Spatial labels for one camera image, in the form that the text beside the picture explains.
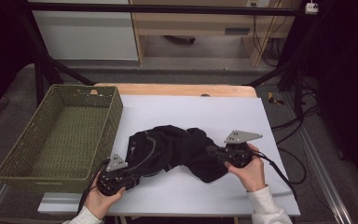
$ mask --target person's right hand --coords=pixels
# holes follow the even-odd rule
[[[103,217],[106,216],[110,206],[121,199],[126,188],[121,188],[115,195],[104,196],[98,188],[96,188],[97,179],[98,178],[94,179],[91,190],[89,191],[89,196],[87,197],[84,205],[95,217],[102,220]]]
[[[249,144],[251,150],[258,151],[258,148]],[[252,161],[243,168],[237,168],[228,161],[225,162],[228,171],[236,175],[243,186],[250,192],[257,191],[266,187],[264,177],[264,162],[257,156],[252,157]]]

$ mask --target hand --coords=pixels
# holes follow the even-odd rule
[[[106,215],[107,211],[109,210],[110,206],[113,203],[117,202],[123,196],[124,190],[126,188],[121,188],[117,194],[112,196],[104,196],[98,188],[94,188],[97,186],[97,178],[94,179],[92,183],[91,190],[89,191],[89,196],[87,196],[84,205],[89,209],[89,211],[98,219],[103,219]]]
[[[258,148],[248,144],[249,148],[258,151]],[[257,191],[266,187],[266,180],[264,177],[264,162],[257,156],[252,157],[252,161],[243,168],[237,168],[228,161],[225,162],[228,171],[236,175],[243,186],[250,192]]]

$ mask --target crumpled black fabric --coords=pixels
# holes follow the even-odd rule
[[[138,132],[129,139],[127,172],[151,176],[184,165],[200,180],[210,183],[225,175],[227,168],[208,155],[207,146],[216,144],[198,128],[183,130],[167,125]]]

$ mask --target person's left hand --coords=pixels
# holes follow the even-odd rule
[[[112,204],[121,199],[126,188],[121,188],[115,195],[104,196],[98,190],[98,188],[94,188],[95,186],[97,186],[97,179],[98,177],[94,179],[94,182],[91,186],[91,190],[89,191],[89,195],[87,196],[84,205],[94,216],[102,220],[104,216],[106,216],[106,213],[109,210],[110,206],[112,206]]]

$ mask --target wicker basket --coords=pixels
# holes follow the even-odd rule
[[[116,87],[53,85],[0,166],[31,192],[81,193],[110,156],[123,104]]]

